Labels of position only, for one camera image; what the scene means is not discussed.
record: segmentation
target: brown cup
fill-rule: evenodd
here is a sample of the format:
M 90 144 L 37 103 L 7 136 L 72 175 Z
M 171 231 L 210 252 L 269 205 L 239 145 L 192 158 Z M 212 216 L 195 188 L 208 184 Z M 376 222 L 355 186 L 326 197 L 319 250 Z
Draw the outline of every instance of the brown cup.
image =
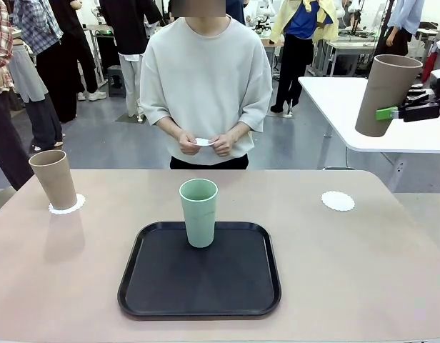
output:
M 391 120 L 376 120 L 376 111 L 399 106 L 421 71 L 416 59 L 398 55 L 374 58 L 355 129 L 365 136 L 382 137 Z
M 29 165 L 41 182 L 54 209 L 70 209 L 77 203 L 66 152 L 62 150 L 40 152 L 29 159 Z

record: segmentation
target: yellow jacket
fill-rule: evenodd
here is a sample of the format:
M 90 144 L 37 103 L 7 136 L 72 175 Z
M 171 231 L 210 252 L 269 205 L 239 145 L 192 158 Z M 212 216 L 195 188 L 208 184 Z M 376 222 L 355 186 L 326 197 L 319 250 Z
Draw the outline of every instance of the yellow jacket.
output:
M 301 2 L 304 3 L 307 11 L 311 11 L 311 2 L 317 0 L 284 0 L 280 7 L 279 14 L 277 14 L 276 22 L 271 30 L 270 40 L 278 42 L 281 34 L 284 32 L 285 26 L 291 21 L 294 14 L 298 10 Z M 318 0 L 320 4 L 319 12 L 317 13 L 317 22 L 324 23 L 326 16 L 333 21 L 332 24 L 317 27 L 314 32 L 314 43 L 320 39 L 327 41 L 336 41 L 338 39 L 339 21 L 336 16 L 336 7 L 333 0 Z

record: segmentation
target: tray rim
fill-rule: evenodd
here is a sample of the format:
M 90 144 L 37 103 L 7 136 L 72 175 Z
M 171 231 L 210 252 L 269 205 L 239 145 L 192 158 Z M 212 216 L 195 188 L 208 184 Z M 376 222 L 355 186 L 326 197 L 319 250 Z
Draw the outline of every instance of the tray rim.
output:
M 243 311 L 240 314 L 212 314 L 212 313 L 205 313 L 205 314 L 167 314 L 165 312 L 158 313 L 158 312 L 152 312 L 152 314 L 139 314 L 133 311 L 129 308 L 128 304 L 126 303 L 126 290 L 128 289 L 129 282 L 126 280 L 127 275 L 129 273 L 132 274 L 132 270 L 134 270 L 134 265 L 136 263 L 136 257 L 137 253 L 140 250 L 140 244 L 139 242 L 142 240 L 142 237 L 149 234 L 152 231 L 155 231 L 157 229 L 161 229 L 163 224 L 177 224 L 177 225 L 183 225 L 185 227 L 184 222 L 154 222 L 152 224 L 146 225 L 143 229 L 139 231 L 139 233 L 136 235 L 136 238 L 133 243 L 133 247 L 131 249 L 131 253 L 128 258 L 128 262 L 126 263 L 126 267 L 123 273 L 123 277 L 121 278 L 119 290 L 117 292 L 117 300 L 119 302 L 119 306 L 123 312 L 125 312 L 127 315 L 132 316 L 133 318 L 137 319 L 181 319 L 181 318 L 199 318 L 199 319 L 228 319 L 228 318 L 234 318 L 234 317 L 246 317 L 246 318 L 254 318 L 254 317 L 262 317 L 266 314 L 269 314 L 270 312 L 274 311 L 277 306 L 280 303 L 281 300 L 281 283 L 279 278 L 279 273 L 277 271 L 277 265 L 276 265 L 276 257 L 274 256 L 274 249 L 272 246 L 272 240 L 269 233 L 263 228 L 261 225 L 258 225 L 256 223 L 252 222 L 215 222 L 215 225 L 224 226 L 224 225 L 239 225 L 240 229 L 248 229 L 253 231 L 258 231 L 264 238 L 264 245 L 266 247 L 266 256 L 268 259 L 268 265 L 270 269 L 270 276 L 271 276 L 271 283 L 272 288 L 274 290 L 274 297 L 271 302 L 271 304 L 263 309 L 263 310 L 249 310 L 249 311 Z

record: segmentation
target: red plaid shirt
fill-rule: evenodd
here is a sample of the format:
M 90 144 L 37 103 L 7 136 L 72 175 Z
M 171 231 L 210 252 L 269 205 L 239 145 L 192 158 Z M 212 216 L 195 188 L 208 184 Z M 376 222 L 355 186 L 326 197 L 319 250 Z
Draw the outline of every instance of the red plaid shirt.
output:
M 9 22 L 9 14 L 7 13 L 6 4 L 0 0 L 0 68 L 5 68 L 4 88 L 11 88 L 12 76 L 7 70 L 7 64 L 12 57 L 12 32 L 11 23 Z

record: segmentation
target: cup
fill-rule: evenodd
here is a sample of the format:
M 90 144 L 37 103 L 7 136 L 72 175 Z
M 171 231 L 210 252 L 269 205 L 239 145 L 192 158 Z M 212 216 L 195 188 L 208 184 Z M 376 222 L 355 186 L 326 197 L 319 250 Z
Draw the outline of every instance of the cup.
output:
M 40 152 L 29 159 L 54 209 L 70 209 L 77 203 L 68 157 L 62 150 Z
M 378 121 L 376 111 L 401 105 L 422 66 L 420 61 L 405 56 L 378 55 L 374 58 L 355 126 L 360 134 L 385 135 L 392 119 Z
M 219 189 L 206 179 L 193 179 L 180 186 L 186 235 L 195 248 L 205 248 L 214 241 L 216 199 Z

